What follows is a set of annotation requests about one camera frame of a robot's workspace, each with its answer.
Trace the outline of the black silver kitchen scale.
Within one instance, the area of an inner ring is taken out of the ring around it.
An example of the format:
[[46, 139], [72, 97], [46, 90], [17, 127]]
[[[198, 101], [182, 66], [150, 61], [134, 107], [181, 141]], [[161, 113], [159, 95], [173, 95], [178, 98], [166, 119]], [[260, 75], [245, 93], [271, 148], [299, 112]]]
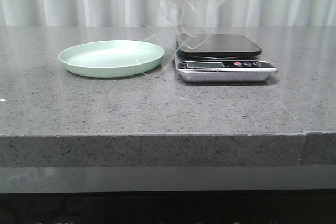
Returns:
[[175, 69], [185, 82], [265, 82], [278, 72], [240, 34], [179, 34], [175, 44]]

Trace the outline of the light green plastic plate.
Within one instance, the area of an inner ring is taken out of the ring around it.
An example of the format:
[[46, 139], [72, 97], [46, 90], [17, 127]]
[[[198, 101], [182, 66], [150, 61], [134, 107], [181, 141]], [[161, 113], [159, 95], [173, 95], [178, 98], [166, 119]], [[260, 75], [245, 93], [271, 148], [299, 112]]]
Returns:
[[121, 78], [156, 68], [165, 50], [150, 42], [97, 41], [63, 50], [58, 58], [74, 74], [93, 78]]

